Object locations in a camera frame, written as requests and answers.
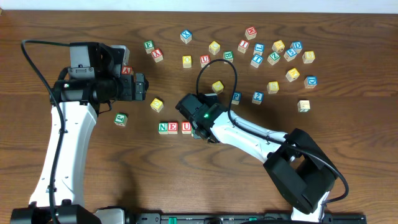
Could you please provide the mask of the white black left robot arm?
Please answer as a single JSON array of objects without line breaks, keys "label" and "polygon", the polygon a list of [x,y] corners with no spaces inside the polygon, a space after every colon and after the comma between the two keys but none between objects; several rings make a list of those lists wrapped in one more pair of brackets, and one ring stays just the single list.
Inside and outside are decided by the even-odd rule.
[{"label": "white black left robot arm", "polygon": [[40,179],[26,208],[12,211],[11,223],[133,223],[120,207],[92,213],[85,208],[83,179],[90,137],[100,106],[116,101],[143,101],[149,82],[128,66],[124,45],[73,42],[70,66],[50,86],[34,63],[34,72],[49,92],[52,128]]}]

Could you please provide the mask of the yellow S wooden block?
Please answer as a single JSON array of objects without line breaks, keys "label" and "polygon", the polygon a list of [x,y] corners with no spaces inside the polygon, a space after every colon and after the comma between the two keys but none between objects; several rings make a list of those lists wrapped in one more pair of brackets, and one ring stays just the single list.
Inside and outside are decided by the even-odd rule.
[{"label": "yellow S wooden block", "polygon": [[267,84],[267,92],[268,94],[275,94],[279,91],[279,83],[277,81],[269,82]]}]

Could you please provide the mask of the red E wooden block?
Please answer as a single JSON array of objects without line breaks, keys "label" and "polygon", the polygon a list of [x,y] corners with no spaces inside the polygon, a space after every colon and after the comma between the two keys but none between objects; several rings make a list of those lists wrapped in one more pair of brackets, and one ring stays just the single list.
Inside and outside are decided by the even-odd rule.
[{"label": "red E wooden block", "polygon": [[167,132],[168,132],[168,134],[177,134],[178,133],[178,123],[177,122],[168,122]]}]

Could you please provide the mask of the blue P wooden block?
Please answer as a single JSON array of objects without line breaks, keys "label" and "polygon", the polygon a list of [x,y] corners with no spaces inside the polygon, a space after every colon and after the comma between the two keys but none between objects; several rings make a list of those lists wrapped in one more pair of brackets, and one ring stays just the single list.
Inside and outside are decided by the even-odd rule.
[{"label": "blue P wooden block", "polygon": [[240,92],[237,92],[237,91],[234,92],[231,103],[234,105],[238,105],[239,102],[241,101],[241,96],[242,96],[242,94]]}]

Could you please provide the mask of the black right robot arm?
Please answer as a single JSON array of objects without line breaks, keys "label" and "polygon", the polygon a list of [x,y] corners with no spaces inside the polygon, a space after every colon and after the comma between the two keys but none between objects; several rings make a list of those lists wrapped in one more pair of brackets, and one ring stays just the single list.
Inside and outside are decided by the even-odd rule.
[{"label": "black right robot arm", "polygon": [[287,134],[262,128],[240,118],[214,94],[187,94],[176,109],[197,136],[232,145],[261,161],[281,196],[293,207],[293,221],[322,221],[338,175],[306,132],[295,129]]}]

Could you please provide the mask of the green N wooden block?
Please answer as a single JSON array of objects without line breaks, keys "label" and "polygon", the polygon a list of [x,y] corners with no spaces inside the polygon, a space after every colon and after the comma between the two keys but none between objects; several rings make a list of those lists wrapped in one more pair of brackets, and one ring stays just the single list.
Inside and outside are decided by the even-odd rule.
[{"label": "green N wooden block", "polygon": [[159,134],[168,134],[168,123],[161,122],[158,125]]}]

